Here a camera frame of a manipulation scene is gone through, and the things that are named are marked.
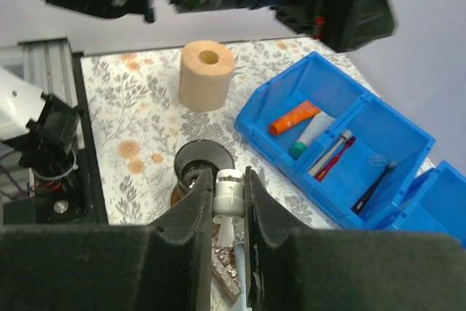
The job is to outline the white toothbrush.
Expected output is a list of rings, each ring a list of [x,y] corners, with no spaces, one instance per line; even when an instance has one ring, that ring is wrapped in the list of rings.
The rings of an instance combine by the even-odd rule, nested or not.
[[[244,219],[245,175],[240,170],[223,169],[217,172],[213,198],[213,223],[219,225],[218,244],[231,246],[234,228]]]

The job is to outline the dark smoked plastic cup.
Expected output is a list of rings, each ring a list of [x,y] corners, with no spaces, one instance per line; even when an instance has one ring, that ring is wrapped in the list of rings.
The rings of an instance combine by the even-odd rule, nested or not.
[[[234,169],[234,159],[224,146],[206,139],[190,141],[177,151],[175,176],[185,187],[191,189],[199,174],[207,169],[216,178],[219,170]]]

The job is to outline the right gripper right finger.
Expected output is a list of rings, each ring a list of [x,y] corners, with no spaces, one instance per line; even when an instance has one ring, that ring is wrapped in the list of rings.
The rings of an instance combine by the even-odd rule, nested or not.
[[[253,310],[463,310],[465,250],[444,234],[313,229],[245,171]]]

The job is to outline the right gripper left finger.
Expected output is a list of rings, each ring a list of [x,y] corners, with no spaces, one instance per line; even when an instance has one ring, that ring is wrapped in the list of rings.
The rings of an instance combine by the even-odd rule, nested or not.
[[[213,176],[142,226],[1,228],[3,310],[208,310]]]

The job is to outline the clear textured acrylic holder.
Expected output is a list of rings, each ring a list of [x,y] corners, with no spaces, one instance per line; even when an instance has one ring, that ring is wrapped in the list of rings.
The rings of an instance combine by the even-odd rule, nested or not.
[[[216,241],[212,245],[212,271],[221,290],[231,302],[241,294],[240,279],[233,247],[221,247]]]

